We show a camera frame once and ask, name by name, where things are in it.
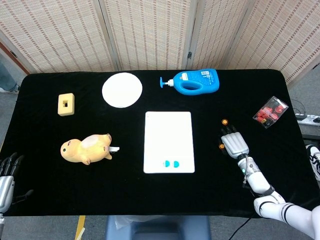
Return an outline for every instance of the plush toy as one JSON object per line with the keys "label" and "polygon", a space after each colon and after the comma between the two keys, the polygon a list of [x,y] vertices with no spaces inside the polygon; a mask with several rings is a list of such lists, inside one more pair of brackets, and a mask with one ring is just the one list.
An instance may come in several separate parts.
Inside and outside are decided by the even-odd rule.
{"label": "plush toy", "polygon": [[94,134],[82,141],[78,139],[66,141],[62,144],[60,152],[61,156],[69,162],[83,162],[85,165],[89,165],[103,158],[112,159],[109,149],[110,143],[110,134]]}

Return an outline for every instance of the floor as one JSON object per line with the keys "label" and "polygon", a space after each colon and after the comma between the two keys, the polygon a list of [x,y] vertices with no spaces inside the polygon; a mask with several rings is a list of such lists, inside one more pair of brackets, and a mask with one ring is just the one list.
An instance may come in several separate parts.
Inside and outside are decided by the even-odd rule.
{"label": "floor", "polygon": [[[23,79],[16,69],[8,64],[18,83]],[[320,67],[310,72],[289,91],[290,96],[301,101],[307,113],[320,115]],[[17,95],[0,93],[0,144],[3,142]],[[317,127],[308,131],[318,131]],[[34,216],[6,217],[2,240],[72,240],[75,239],[79,216]],[[83,240],[102,240],[105,234],[106,216],[86,216]],[[210,216],[213,240],[228,239],[246,221],[242,217]],[[252,219],[237,232],[233,240],[309,240],[308,236],[273,219]]]}

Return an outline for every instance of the blue bottle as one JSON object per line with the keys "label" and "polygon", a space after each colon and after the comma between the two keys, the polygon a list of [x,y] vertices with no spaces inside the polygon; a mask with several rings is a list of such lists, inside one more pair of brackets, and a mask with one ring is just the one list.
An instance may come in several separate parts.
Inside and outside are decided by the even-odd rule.
{"label": "blue bottle", "polygon": [[217,71],[206,68],[179,72],[168,82],[163,82],[160,77],[160,87],[164,85],[174,87],[181,94],[193,96],[213,93],[219,89],[220,84]]}

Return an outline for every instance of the red items in box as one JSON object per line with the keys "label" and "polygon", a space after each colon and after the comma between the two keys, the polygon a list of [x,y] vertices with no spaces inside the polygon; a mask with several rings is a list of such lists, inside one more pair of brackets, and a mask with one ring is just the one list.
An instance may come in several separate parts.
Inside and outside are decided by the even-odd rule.
{"label": "red items in box", "polygon": [[287,104],[273,96],[253,116],[253,119],[261,123],[262,126],[267,129],[281,117],[281,115],[287,110],[287,108]]}

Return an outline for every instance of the woven panel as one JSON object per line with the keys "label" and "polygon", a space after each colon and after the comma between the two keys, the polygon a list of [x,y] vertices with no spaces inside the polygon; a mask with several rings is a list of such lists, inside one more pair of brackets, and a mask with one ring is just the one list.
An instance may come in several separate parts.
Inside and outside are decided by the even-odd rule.
{"label": "woven panel", "polygon": [[238,30],[246,5],[246,0],[205,1],[193,69],[219,68]]}
{"label": "woven panel", "polygon": [[0,30],[39,73],[114,70],[93,0],[2,0]]}
{"label": "woven panel", "polygon": [[121,69],[180,69],[190,1],[104,0]]}
{"label": "woven panel", "polygon": [[258,0],[240,33],[229,69],[277,69],[287,84],[320,54],[317,0]]}

